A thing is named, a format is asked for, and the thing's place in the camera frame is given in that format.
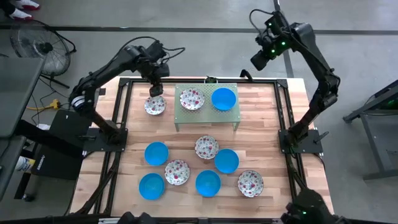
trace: shoe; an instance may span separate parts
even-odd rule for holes
[[[24,13],[19,9],[15,9],[15,11],[9,15],[11,19],[14,19],[16,21],[31,21],[33,17],[29,15],[28,13]]]
[[[15,0],[12,2],[18,9],[39,10],[40,5],[31,0]]]

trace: bowl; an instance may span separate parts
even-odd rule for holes
[[[228,111],[236,103],[235,93],[229,88],[219,88],[211,95],[211,103],[220,111]]]
[[[139,193],[146,200],[158,199],[162,196],[164,189],[164,180],[159,174],[147,174],[139,182]]]
[[[160,166],[169,157],[169,149],[162,142],[152,142],[145,149],[145,160],[152,166]]]
[[[238,154],[232,149],[222,149],[216,156],[215,164],[220,172],[231,174],[235,172],[239,166]]]
[[[195,143],[195,152],[202,159],[212,159],[218,153],[218,142],[211,136],[202,136]]]
[[[188,110],[197,110],[205,103],[205,94],[197,88],[187,88],[180,95],[180,103]]]
[[[254,170],[245,170],[238,177],[238,188],[246,197],[256,197],[264,188],[261,175]]]
[[[212,197],[220,190],[221,179],[216,172],[204,170],[198,175],[195,186],[202,196]]]
[[[144,109],[150,115],[159,115],[166,110],[166,100],[163,96],[149,97],[144,103]]]
[[[177,186],[184,184],[188,180],[190,173],[188,164],[181,159],[169,162],[164,170],[167,182]]]

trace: table leg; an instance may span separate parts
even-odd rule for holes
[[[240,122],[232,123],[232,126],[234,127],[234,131],[236,131],[239,127]]]

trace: black fan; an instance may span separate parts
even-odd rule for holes
[[[64,74],[70,65],[75,44],[40,21],[16,22],[11,27],[11,45],[18,57],[45,60],[42,74],[50,77]],[[65,40],[72,44],[69,51]]]

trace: blue bowl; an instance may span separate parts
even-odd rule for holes
[[[239,166],[238,154],[232,149],[222,149],[216,155],[215,164],[220,172],[231,174]]]
[[[152,142],[145,149],[145,160],[152,166],[160,166],[169,157],[169,149],[162,142]]]
[[[234,107],[236,96],[235,93],[228,88],[219,88],[211,95],[211,102],[214,107],[220,111],[228,111]]]
[[[139,193],[146,200],[158,199],[164,189],[164,180],[159,174],[147,174],[139,182]]]
[[[195,185],[199,194],[212,197],[220,190],[221,179],[216,172],[204,170],[198,175]]]

